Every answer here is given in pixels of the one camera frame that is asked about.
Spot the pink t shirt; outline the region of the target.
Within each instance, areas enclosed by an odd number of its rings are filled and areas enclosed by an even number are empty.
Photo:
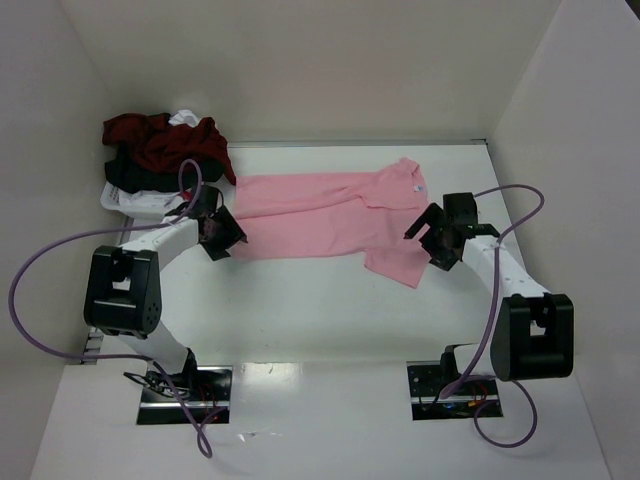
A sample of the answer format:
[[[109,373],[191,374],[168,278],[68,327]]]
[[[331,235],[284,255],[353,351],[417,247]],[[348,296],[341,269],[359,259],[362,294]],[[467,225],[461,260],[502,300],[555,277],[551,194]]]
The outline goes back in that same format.
[[[429,205],[419,164],[403,158],[376,172],[254,175],[238,179],[233,215],[247,261],[362,253],[373,273],[418,287],[430,260],[405,232]]]

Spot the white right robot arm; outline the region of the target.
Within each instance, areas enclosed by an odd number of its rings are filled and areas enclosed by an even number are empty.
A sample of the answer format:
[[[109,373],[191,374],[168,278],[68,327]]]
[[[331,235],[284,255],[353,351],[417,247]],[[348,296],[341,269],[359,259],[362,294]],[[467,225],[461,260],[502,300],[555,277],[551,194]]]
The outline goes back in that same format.
[[[430,204],[404,233],[406,240],[419,238],[431,265],[449,271],[463,263],[491,293],[487,324],[476,352],[460,376],[443,388],[443,398],[471,378],[484,352],[489,353],[495,376],[504,382],[566,378],[573,372],[573,302],[535,281],[503,245],[508,235],[541,211],[545,197],[529,185],[504,188],[532,192],[538,204],[502,232],[479,221],[476,203],[500,190],[495,187],[476,194],[445,195],[442,205]]]

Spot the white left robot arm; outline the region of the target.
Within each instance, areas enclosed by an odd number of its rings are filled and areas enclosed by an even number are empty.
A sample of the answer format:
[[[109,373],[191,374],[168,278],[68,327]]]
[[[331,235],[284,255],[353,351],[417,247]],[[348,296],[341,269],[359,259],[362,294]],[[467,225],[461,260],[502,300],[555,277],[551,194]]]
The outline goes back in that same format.
[[[161,320],[161,271],[185,251],[201,248],[215,262],[247,236],[224,205],[221,191],[203,185],[195,204],[170,211],[159,228],[118,247],[102,246],[92,256],[84,320],[120,338],[136,354],[154,360],[144,376],[128,377],[160,395],[171,394],[166,371],[180,396],[190,399],[212,381],[198,372],[195,354],[179,343]]]

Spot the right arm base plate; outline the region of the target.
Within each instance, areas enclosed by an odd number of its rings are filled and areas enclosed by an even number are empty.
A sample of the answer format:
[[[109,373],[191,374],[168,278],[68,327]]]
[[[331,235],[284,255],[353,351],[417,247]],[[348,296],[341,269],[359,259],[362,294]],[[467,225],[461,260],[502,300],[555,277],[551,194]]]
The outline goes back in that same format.
[[[406,366],[413,421],[473,419],[503,416],[494,380],[471,380],[444,398],[446,385],[439,362],[408,363]]]

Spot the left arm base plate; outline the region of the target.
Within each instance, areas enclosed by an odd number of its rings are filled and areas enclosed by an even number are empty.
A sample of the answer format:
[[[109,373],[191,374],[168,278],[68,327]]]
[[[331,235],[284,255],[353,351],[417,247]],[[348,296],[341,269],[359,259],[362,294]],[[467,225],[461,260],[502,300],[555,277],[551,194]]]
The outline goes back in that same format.
[[[194,390],[189,390],[180,383],[176,384],[187,408],[198,423],[208,418],[213,424],[227,424],[230,416],[233,368],[203,366],[198,368],[198,373],[200,379]],[[138,425],[188,423],[169,385],[157,371],[148,370],[144,375],[125,372],[124,376],[142,387],[136,421]]]

